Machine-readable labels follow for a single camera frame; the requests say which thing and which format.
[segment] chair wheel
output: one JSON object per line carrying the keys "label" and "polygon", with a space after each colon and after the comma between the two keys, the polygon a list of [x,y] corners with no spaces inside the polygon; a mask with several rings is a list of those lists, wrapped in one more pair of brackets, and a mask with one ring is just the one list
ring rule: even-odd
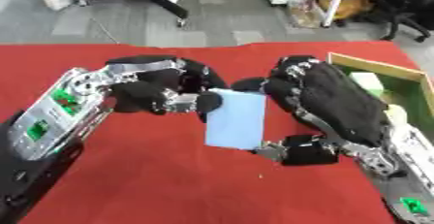
{"label": "chair wheel", "polygon": [[89,5],[86,0],[78,0],[77,3],[80,7],[86,7],[87,5]]}
{"label": "chair wheel", "polygon": [[186,18],[179,18],[176,21],[176,26],[177,27],[184,27],[186,23],[187,23],[187,19]]}
{"label": "chair wheel", "polygon": [[393,37],[385,36],[385,37],[381,38],[380,40],[382,40],[382,41],[391,41],[391,40],[393,40]]}
{"label": "chair wheel", "polygon": [[419,43],[422,43],[422,42],[424,42],[426,40],[426,38],[427,37],[425,37],[425,36],[419,36],[419,37],[415,38],[415,41],[417,41]]}

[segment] green box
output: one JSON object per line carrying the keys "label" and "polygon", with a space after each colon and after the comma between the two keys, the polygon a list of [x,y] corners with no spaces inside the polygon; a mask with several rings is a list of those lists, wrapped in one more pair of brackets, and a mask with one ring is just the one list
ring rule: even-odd
{"label": "green box", "polygon": [[434,88],[427,74],[387,63],[368,61],[331,52],[327,61],[346,75],[351,72],[372,72],[385,88],[380,97],[388,104],[402,106],[408,122],[434,141]]}

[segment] robotic hand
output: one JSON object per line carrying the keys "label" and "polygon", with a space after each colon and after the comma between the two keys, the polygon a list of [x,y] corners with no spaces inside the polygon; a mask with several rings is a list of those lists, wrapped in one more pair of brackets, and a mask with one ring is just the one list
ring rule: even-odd
{"label": "robotic hand", "polygon": [[33,106],[0,126],[0,223],[16,223],[75,162],[82,141],[112,112],[197,112],[222,99],[226,84],[209,67],[170,55],[112,59],[74,68]]}
{"label": "robotic hand", "polygon": [[177,63],[178,68],[137,73],[138,80],[122,81],[111,86],[112,96],[117,100],[116,112],[147,111],[154,114],[167,112],[197,112],[202,121],[205,114],[221,105],[218,94],[209,88],[227,88],[225,82],[209,67],[186,58],[173,56],[135,56],[112,59],[111,68]]}
{"label": "robotic hand", "polygon": [[388,105],[371,96],[334,66],[312,56],[279,60],[268,78],[236,82],[239,91],[269,95],[284,111],[323,134],[287,137],[255,150],[283,164],[337,162],[343,152],[382,176],[398,171],[389,156]]}

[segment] blue cloth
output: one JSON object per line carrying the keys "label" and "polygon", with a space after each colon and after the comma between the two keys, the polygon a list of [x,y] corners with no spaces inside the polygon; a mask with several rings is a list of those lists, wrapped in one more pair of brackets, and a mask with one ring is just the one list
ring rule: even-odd
{"label": "blue cloth", "polygon": [[223,97],[223,105],[207,115],[205,144],[253,149],[264,134],[265,96],[211,89]]}

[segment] red carpet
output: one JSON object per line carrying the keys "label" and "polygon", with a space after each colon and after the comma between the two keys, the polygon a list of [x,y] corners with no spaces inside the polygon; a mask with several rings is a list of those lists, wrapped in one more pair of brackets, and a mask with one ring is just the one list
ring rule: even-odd
{"label": "red carpet", "polygon": [[[277,58],[329,51],[415,68],[392,43],[284,43],[239,48],[4,46],[0,117],[33,103],[71,67],[174,53],[212,66],[227,82],[265,75]],[[376,189],[352,160],[283,168],[248,152],[202,145],[194,114],[113,114],[83,156],[23,224],[392,223]],[[269,103],[265,137],[308,132]]]}

